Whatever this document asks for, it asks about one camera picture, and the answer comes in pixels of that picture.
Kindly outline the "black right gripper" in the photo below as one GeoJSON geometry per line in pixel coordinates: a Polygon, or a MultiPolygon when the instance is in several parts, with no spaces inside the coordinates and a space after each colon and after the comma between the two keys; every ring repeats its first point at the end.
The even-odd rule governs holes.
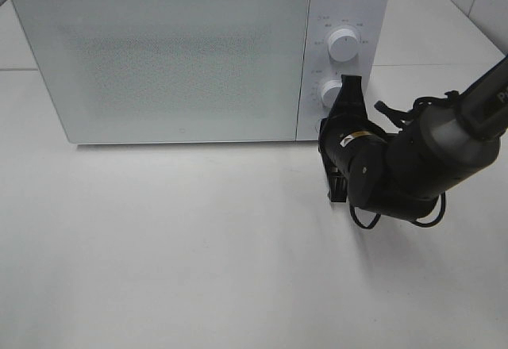
{"type": "Polygon", "coordinates": [[[341,89],[318,136],[331,202],[347,201],[352,163],[360,151],[385,142],[387,133],[368,120],[362,77],[342,75],[341,89]]]}

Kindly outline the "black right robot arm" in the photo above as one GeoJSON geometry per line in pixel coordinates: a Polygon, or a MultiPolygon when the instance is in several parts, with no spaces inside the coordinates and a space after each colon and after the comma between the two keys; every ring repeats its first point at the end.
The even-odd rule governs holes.
{"type": "Polygon", "coordinates": [[[375,108],[397,132],[368,119],[360,77],[344,76],[318,134],[329,200],[348,203],[351,213],[430,228],[445,214],[446,192],[498,157],[507,129],[507,62],[464,92],[420,97],[407,111],[384,102],[375,108]]]}

